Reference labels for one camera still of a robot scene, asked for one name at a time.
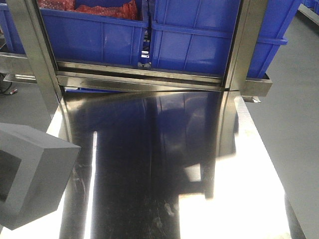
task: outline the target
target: gray box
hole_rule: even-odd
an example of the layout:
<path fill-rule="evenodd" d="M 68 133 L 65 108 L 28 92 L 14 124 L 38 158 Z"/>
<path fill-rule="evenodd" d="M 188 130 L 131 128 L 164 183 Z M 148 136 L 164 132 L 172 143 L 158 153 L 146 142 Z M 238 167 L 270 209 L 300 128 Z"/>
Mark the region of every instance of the gray box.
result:
<path fill-rule="evenodd" d="M 0 123 L 0 224 L 14 230 L 54 212 L 80 149 L 29 126 Z"/>

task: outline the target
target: gray floor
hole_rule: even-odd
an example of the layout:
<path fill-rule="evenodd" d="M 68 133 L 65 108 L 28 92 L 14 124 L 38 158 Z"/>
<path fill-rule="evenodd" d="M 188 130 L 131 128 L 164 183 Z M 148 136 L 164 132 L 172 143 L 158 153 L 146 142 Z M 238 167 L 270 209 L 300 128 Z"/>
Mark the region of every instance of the gray floor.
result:
<path fill-rule="evenodd" d="M 269 95 L 247 106 L 297 218 L 308 230 L 319 222 L 319 27 L 297 14 L 286 37 L 288 46 L 280 48 L 267 72 L 274 82 Z M 15 86 L 17 94 L 0 95 L 0 122 L 46 131 L 50 119 L 37 85 Z M 306 234 L 308 239 L 318 235 Z"/>
<path fill-rule="evenodd" d="M 25 124 L 40 131 L 46 131 L 50 124 L 39 87 L 35 84 L 14 83 L 11 89 L 18 93 L 11 96 L 0 95 L 0 122 Z"/>

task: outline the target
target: plastic crate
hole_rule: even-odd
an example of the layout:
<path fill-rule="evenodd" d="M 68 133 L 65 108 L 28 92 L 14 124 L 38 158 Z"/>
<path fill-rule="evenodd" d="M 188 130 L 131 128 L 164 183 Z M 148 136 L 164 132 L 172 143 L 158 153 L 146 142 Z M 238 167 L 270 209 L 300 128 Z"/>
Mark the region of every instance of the plastic crate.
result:
<path fill-rule="evenodd" d="M 302 4 L 308 8 L 313 8 L 315 6 L 314 0 L 302 0 Z"/>
<path fill-rule="evenodd" d="M 94 5 L 121 6 L 130 0 L 96 0 Z M 92 6 L 90 0 L 77 5 Z M 137 66 L 149 24 L 148 3 L 137 0 L 140 21 L 41 8 L 56 58 Z M 6 4 L 0 4 L 0 24 L 11 53 L 24 49 Z"/>
<path fill-rule="evenodd" d="M 319 15 L 319 1 L 315 1 L 314 12 Z"/>
<path fill-rule="evenodd" d="M 233 31 L 239 4 L 240 0 L 157 0 L 154 20 L 188 28 Z"/>
<path fill-rule="evenodd" d="M 232 34 L 152 22 L 153 68 L 224 75 Z M 280 45 L 287 39 L 259 37 L 248 77 L 262 78 Z"/>
<path fill-rule="evenodd" d="M 232 32 L 239 2 L 239 0 L 157 0 L 153 18 L 160 24 Z M 269 0 L 260 36 L 282 38 L 300 3 L 301 0 Z"/>

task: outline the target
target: stainless steel table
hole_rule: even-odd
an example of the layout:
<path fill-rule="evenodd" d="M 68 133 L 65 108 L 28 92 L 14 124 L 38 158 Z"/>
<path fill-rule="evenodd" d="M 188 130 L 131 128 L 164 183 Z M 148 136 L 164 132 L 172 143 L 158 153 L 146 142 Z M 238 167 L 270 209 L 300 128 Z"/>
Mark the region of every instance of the stainless steel table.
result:
<path fill-rule="evenodd" d="M 290 239 L 285 192 L 237 92 L 67 93 L 82 147 L 59 209 L 0 239 Z"/>

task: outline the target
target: red netting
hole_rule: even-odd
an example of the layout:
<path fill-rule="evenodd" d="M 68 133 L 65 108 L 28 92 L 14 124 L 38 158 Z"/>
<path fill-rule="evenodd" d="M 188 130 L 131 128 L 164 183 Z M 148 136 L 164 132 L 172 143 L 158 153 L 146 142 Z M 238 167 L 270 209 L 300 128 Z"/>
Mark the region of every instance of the red netting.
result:
<path fill-rule="evenodd" d="M 117 18 L 138 20 L 138 8 L 136 6 L 135 0 L 131 0 L 129 3 L 125 3 L 121 7 L 89 7 L 80 5 L 75 11 L 101 16 L 112 16 Z"/>
<path fill-rule="evenodd" d="M 75 0 L 38 0 L 38 5 L 55 10 L 74 10 Z"/>

